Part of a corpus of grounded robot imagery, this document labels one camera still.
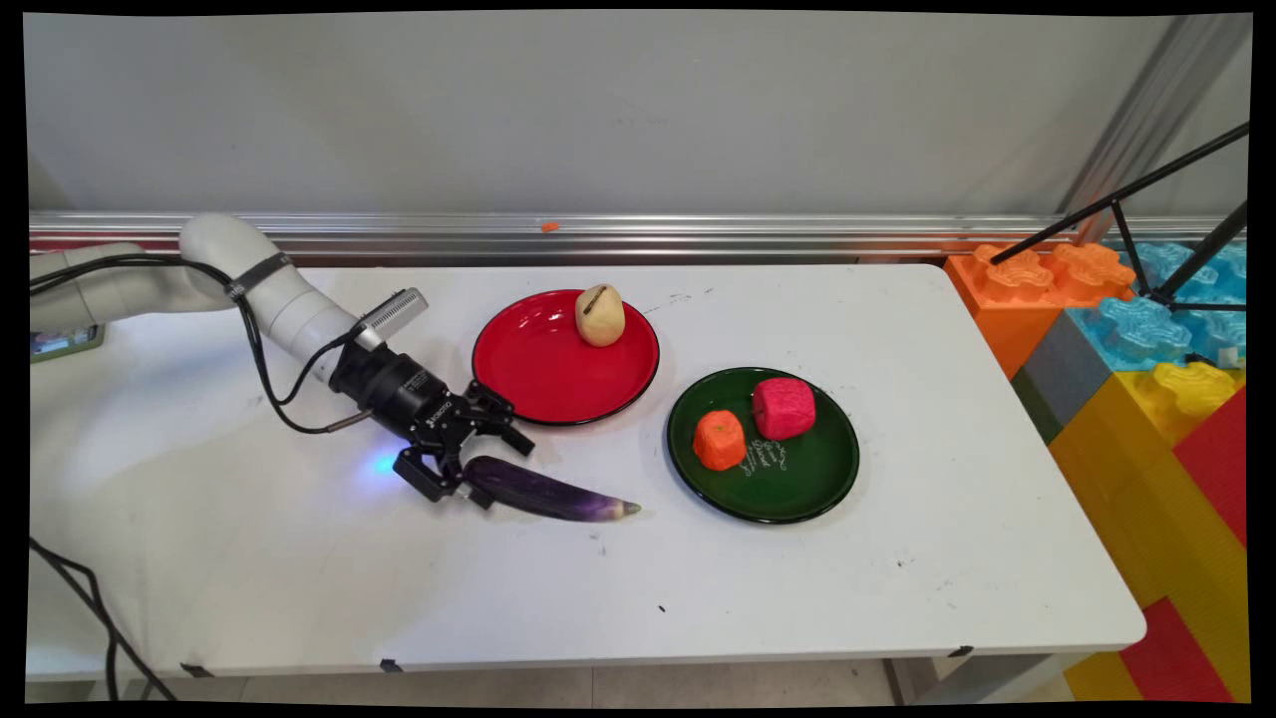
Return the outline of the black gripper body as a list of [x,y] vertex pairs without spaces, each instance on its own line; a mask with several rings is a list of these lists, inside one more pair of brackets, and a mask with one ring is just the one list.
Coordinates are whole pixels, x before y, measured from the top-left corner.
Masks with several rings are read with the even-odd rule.
[[478,422],[461,417],[464,397],[410,355],[383,342],[374,349],[350,344],[342,349],[328,386],[355,400],[382,429],[424,453],[459,450]]

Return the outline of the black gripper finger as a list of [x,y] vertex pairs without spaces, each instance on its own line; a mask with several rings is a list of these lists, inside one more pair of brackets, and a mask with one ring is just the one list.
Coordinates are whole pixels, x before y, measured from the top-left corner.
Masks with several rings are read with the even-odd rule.
[[398,454],[393,472],[430,502],[440,502],[473,481],[477,459],[462,460],[461,446],[419,441]]
[[476,435],[496,436],[523,457],[532,454],[533,441],[513,423],[514,406],[498,395],[493,386],[473,380],[462,397],[461,418],[470,423]]

